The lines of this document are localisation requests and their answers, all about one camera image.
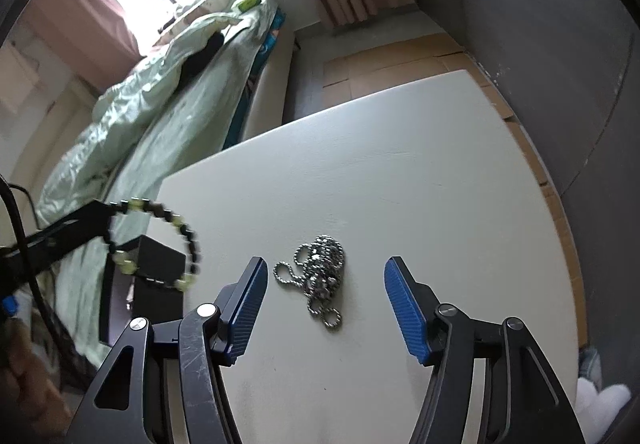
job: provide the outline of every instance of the black cable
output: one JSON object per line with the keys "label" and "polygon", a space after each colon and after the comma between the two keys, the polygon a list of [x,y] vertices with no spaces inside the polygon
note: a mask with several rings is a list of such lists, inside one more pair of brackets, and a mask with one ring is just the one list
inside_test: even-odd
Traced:
{"label": "black cable", "polygon": [[8,182],[4,180],[4,177],[2,175],[0,175],[0,197],[2,197],[2,202],[4,202],[6,210],[9,213],[11,225],[14,228],[16,243],[18,245],[18,249],[20,250],[22,265],[24,266],[24,270],[27,274],[27,280],[29,282],[29,287],[31,288],[33,300],[36,303],[38,310],[40,311],[40,316],[44,325],[51,334],[51,338],[53,339],[53,342],[58,349],[60,361],[69,369],[70,372],[73,373],[79,384],[82,385],[83,388],[87,389],[89,385],[87,384],[86,379],[74,366],[74,362],[71,356],[66,353],[63,342],[60,339],[60,335],[56,331],[56,328],[53,325],[53,321],[51,321],[49,311],[47,310],[47,305],[44,301],[44,298],[42,297],[42,293],[40,292],[38,281],[36,280],[36,275],[33,271],[33,267],[31,267],[29,252],[27,248],[27,239],[24,234],[24,226],[22,225],[22,219],[20,218],[18,204],[15,202],[14,193],[11,191]]}
{"label": "black cable", "polygon": [[40,221],[38,220],[38,215],[36,214],[36,206],[34,205],[31,194],[29,193],[27,188],[23,188],[19,184],[14,184],[13,182],[9,182],[9,188],[18,190],[27,195],[27,200],[29,201],[29,205],[31,207],[31,213],[33,214],[33,221],[36,223],[36,229],[41,231],[42,228],[40,227]]}

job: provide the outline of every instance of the metal screw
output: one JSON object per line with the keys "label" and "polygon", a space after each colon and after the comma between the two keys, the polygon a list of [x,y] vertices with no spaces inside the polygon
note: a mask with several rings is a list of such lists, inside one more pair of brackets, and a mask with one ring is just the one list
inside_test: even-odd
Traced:
{"label": "metal screw", "polygon": [[213,303],[203,303],[196,309],[196,312],[198,313],[198,316],[208,318],[216,313],[217,308],[218,307],[213,305]]}
{"label": "metal screw", "polygon": [[146,327],[146,319],[144,318],[132,319],[131,323],[129,323],[129,327],[131,328],[131,330],[142,330],[144,327]]}
{"label": "metal screw", "polygon": [[521,330],[524,326],[524,323],[518,318],[509,318],[507,319],[507,326],[511,330]]}
{"label": "metal screw", "polygon": [[458,313],[458,309],[456,309],[451,303],[443,303],[438,307],[438,312],[443,316],[450,318]]}

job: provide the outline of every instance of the silver chain necklace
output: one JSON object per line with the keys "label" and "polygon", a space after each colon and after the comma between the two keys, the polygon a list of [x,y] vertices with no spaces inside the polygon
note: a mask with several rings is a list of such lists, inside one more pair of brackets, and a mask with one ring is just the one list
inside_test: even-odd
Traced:
{"label": "silver chain necklace", "polygon": [[[301,260],[306,251],[306,258]],[[312,316],[319,316],[324,326],[333,329],[342,323],[342,315],[331,302],[342,285],[344,273],[344,249],[332,237],[322,234],[312,244],[302,244],[296,249],[293,261],[302,269],[295,274],[291,264],[278,262],[273,267],[273,275],[282,284],[300,287],[308,298],[306,307]],[[278,270],[285,267],[290,280],[281,277]]]}

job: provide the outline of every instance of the bed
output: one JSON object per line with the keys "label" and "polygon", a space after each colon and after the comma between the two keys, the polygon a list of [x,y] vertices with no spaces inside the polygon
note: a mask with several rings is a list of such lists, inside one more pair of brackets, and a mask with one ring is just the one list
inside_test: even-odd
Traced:
{"label": "bed", "polygon": [[[212,61],[180,91],[164,88],[175,83],[178,59],[196,52],[213,32],[223,33],[224,44]],[[293,43],[293,30],[273,0],[259,0],[245,12],[194,20],[156,58],[141,62],[98,100],[91,124],[41,185],[36,206],[40,219],[50,223],[94,198],[153,199],[169,174],[279,126]],[[164,93],[154,87],[164,88]],[[64,130],[59,115],[54,114],[55,121]],[[50,167],[50,157],[60,154],[59,146],[38,153],[38,135],[29,144],[30,160],[21,160],[16,169],[31,174],[32,182],[25,184],[35,192],[43,178],[34,169]],[[144,233],[147,223],[145,215],[119,218],[114,240],[123,243]],[[56,313],[76,351],[94,366],[108,353],[97,337],[105,255],[101,240],[69,255],[60,262],[53,294]]]}

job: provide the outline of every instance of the beaded bracelet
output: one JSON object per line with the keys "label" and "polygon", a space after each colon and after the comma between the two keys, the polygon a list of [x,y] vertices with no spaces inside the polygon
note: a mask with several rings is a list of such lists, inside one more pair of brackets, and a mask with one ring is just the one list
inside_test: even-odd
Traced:
{"label": "beaded bracelet", "polygon": [[[152,202],[149,199],[139,199],[132,198],[128,201],[122,200],[120,202],[110,202],[109,207],[111,209],[111,218],[113,218],[117,213],[121,213],[126,215],[132,211],[138,211],[143,213],[150,213],[156,218],[162,218],[166,222],[173,225],[177,231],[185,238],[187,241],[187,248],[189,251],[189,256],[191,260],[191,264],[189,266],[189,272],[184,273],[178,280],[175,280],[173,283],[164,282],[161,280],[154,280],[153,278],[148,278],[143,276],[145,280],[149,282],[153,282],[156,285],[163,286],[166,288],[176,288],[181,292],[185,292],[196,280],[196,276],[198,274],[198,261],[200,260],[200,254],[198,252],[198,246],[194,241],[195,233],[190,230],[189,226],[182,220],[180,215],[176,215],[171,210],[165,209],[164,205],[159,202]],[[103,234],[102,239],[104,243],[107,244],[108,253],[113,260],[113,263],[120,269],[122,274],[135,274],[138,270],[138,266],[136,262],[134,262],[129,254],[124,250],[118,250],[116,248],[116,244],[111,239],[111,221],[110,225],[107,228],[107,231]]]}

